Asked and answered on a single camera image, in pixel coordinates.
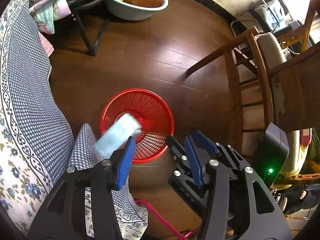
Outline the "black chair with blue bag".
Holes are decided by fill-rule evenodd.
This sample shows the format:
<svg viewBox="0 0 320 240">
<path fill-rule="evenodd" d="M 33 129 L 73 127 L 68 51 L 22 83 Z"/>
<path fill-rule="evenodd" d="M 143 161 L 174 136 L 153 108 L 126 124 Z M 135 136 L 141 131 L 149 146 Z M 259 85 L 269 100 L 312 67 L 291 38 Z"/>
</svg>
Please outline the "black chair with blue bag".
<svg viewBox="0 0 320 240">
<path fill-rule="evenodd" d="M 304 22 L 294 20 L 284 0 L 262 0 L 259 5 L 242 14 L 242 18 L 231 22 L 231 30 L 235 24 L 244 25 L 246 28 L 255 27 L 259 34 L 272 33 L 278 40 L 282 49 L 288 49 L 291 54 L 300 54 L 315 45 L 310 35 L 316 8 L 309 3 Z"/>
</svg>

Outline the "blue floral bed sheet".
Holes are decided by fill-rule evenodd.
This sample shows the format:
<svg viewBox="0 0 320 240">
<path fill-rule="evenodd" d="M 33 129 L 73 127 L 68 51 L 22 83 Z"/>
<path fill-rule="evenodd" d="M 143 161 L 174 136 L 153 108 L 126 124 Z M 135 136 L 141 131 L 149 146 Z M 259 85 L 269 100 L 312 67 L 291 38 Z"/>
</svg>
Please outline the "blue floral bed sheet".
<svg viewBox="0 0 320 240">
<path fill-rule="evenodd" d="M 89 124 L 73 136 L 53 98 L 51 70 L 29 0 L 11 0 L 1 15 L 1 205 L 20 237 L 68 165 L 104 159 Z"/>
</svg>

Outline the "red plastic waste basket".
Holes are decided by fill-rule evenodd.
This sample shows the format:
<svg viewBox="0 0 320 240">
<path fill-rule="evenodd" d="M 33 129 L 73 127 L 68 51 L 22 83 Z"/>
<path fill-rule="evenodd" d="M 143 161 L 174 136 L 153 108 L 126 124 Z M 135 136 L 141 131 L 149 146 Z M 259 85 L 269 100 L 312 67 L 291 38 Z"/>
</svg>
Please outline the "red plastic waste basket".
<svg viewBox="0 0 320 240">
<path fill-rule="evenodd" d="M 104 106 L 100 117 L 103 134 L 124 114 L 132 115 L 140 124 L 135 135 L 134 164 L 154 161 L 167 149 L 166 137 L 173 135 L 174 118 L 167 103 L 156 93 L 142 88 L 131 88 L 113 96 Z"/>
</svg>

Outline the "wooden chair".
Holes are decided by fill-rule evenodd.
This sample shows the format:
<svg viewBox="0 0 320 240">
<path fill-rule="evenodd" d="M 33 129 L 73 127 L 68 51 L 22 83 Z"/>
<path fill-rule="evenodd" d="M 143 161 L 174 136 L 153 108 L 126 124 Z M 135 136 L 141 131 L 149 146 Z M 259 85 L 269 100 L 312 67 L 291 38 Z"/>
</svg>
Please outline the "wooden chair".
<svg viewBox="0 0 320 240">
<path fill-rule="evenodd" d="M 270 123 L 285 132 L 319 126 L 319 45 L 307 46 L 318 9 L 310 2 L 305 23 L 279 37 L 252 27 L 187 70 L 193 74 L 223 57 L 231 103 L 230 143 L 252 155 Z"/>
</svg>

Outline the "teal plastic wash basin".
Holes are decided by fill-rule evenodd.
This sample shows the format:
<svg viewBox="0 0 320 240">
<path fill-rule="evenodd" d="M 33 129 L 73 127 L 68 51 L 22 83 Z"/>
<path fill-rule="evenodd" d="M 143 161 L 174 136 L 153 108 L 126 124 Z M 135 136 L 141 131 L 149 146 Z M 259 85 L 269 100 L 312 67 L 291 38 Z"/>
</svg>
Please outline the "teal plastic wash basin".
<svg viewBox="0 0 320 240">
<path fill-rule="evenodd" d="M 127 21 L 142 21 L 150 18 L 153 14 L 166 9 L 169 2 L 164 0 L 157 8 L 138 7 L 118 0 L 106 0 L 108 10 L 118 18 Z"/>
</svg>

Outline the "light blue paper packet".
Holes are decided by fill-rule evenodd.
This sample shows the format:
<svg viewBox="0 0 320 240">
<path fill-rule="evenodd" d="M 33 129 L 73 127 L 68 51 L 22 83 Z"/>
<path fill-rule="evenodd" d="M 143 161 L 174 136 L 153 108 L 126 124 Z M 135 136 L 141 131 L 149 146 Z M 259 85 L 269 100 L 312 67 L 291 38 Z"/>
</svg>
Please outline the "light blue paper packet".
<svg viewBox="0 0 320 240">
<path fill-rule="evenodd" d="M 131 114 L 125 113 L 107 129 L 95 143 L 95 150 L 103 157 L 110 157 L 112 153 L 124 146 L 129 137 L 142 132 L 140 122 Z"/>
</svg>

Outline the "black folding stool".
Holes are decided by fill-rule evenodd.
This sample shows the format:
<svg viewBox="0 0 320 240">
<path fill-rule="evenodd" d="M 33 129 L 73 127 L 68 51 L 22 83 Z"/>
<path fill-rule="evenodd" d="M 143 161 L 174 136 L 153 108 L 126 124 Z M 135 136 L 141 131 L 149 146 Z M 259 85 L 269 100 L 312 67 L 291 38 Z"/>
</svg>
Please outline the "black folding stool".
<svg viewBox="0 0 320 240">
<path fill-rule="evenodd" d="M 67 4 L 71 11 L 71 18 L 79 28 L 80 36 L 87 48 L 86 54 L 95 56 L 99 50 L 103 34 L 108 25 L 106 12 L 99 12 L 104 9 L 101 5 L 105 0 L 67 0 Z M 89 27 L 94 23 L 101 23 L 97 31 L 96 38 L 93 34 L 89 34 Z"/>
</svg>

